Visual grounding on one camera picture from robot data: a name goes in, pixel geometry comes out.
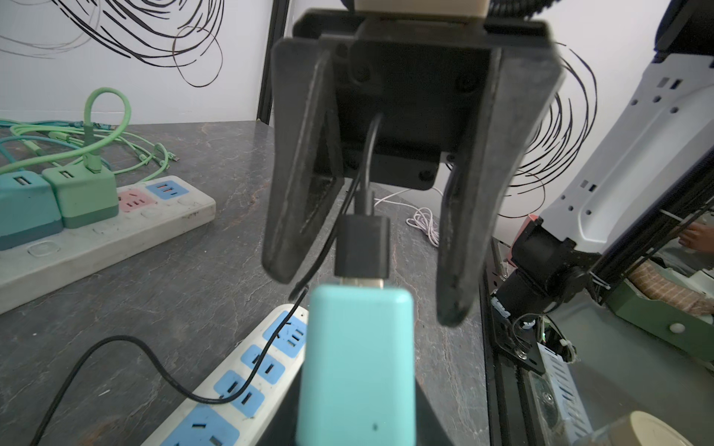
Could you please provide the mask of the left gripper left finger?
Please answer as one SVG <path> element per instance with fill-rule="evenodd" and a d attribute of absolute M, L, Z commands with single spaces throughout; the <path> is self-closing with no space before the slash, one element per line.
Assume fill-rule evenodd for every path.
<path fill-rule="evenodd" d="M 299 415 L 300 384 L 292 384 L 258 446 L 295 446 Z"/>

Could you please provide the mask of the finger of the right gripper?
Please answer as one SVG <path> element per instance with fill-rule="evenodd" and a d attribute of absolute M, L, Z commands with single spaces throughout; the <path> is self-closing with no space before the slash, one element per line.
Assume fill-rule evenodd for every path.
<path fill-rule="evenodd" d="M 496 215 L 563 76 L 552 46 L 493 50 L 487 68 L 442 201 L 436 314 L 447 327 L 469 315 Z"/>
<path fill-rule="evenodd" d="M 271 52 L 274 166 L 262 266 L 281 284 L 297 274 L 344 184 L 331 53 L 284 38 Z"/>

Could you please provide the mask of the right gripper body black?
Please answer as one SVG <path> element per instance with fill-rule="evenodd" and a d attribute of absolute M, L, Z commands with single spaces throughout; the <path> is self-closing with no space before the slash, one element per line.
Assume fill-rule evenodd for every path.
<path fill-rule="evenodd" d="M 541 20 L 456 18 L 311 9 L 290 38 L 331 53 L 345 177 L 379 123 L 373 182 L 424 191 L 441 159 L 457 159 L 491 52 L 554 44 Z"/>

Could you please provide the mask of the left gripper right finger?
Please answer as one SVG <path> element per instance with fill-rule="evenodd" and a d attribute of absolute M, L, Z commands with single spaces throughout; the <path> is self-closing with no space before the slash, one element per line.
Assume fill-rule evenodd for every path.
<path fill-rule="evenodd" d="M 416 384 L 416 446 L 452 446 L 420 384 Z"/>

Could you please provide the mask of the light teal charger plug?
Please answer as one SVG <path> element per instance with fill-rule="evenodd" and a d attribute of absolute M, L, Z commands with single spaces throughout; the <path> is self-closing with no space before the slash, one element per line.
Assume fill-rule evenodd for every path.
<path fill-rule="evenodd" d="M 299 445 L 414 445 L 414 299 L 400 288 L 324 284 L 311 295 Z"/>

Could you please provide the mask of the white multicolour power strip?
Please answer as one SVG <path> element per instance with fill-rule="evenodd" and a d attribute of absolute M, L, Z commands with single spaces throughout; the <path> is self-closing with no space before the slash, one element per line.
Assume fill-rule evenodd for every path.
<path fill-rule="evenodd" d="M 213 221 L 217 203 L 176 176 L 120 187 L 111 219 L 1 252 L 6 313 Z"/>

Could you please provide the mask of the green charger plug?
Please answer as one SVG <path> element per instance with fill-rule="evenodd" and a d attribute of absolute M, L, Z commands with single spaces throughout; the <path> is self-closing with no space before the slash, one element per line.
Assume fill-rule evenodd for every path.
<path fill-rule="evenodd" d="M 94 173 L 84 165 L 52 167 L 42 171 L 55 194 L 62 224 L 78 229 L 119 213 L 115 175 L 107 167 Z"/>

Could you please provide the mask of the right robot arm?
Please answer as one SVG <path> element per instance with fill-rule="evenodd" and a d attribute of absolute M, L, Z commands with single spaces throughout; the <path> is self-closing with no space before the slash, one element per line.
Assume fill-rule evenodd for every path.
<path fill-rule="evenodd" d="M 388 289 L 390 223 L 374 183 L 425 191 L 441 158 L 436 311 L 456 326 L 477 297 L 511 179 L 563 76 L 545 1 L 347 1 L 311 9 L 271 49 L 275 156 L 262 265 L 296 273 L 341 190 L 325 244 L 337 284 L 312 314 L 407 311 Z M 673 228 L 663 207 L 694 212 L 713 195 L 713 5 L 672 1 L 656 55 L 630 104 L 562 195 L 528 222 L 498 288 L 514 316 L 541 313 L 584 288 L 616 285 Z"/>

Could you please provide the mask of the beige round lid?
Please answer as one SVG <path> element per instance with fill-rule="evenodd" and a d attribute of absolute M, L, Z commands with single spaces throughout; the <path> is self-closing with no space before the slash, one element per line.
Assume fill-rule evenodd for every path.
<path fill-rule="evenodd" d="M 684 435 L 659 418 L 635 411 L 575 442 L 587 446 L 693 446 Z"/>

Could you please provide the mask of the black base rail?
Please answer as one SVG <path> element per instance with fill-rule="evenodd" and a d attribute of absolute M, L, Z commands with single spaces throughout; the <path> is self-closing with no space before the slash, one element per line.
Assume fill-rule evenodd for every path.
<path fill-rule="evenodd" d="M 536 445 L 533 420 L 525 395 L 524 374 L 496 343 L 491 294 L 502 283 L 498 244 L 489 243 L 481 282 L 483 349 L 489 438 L 492 445 Z"/>

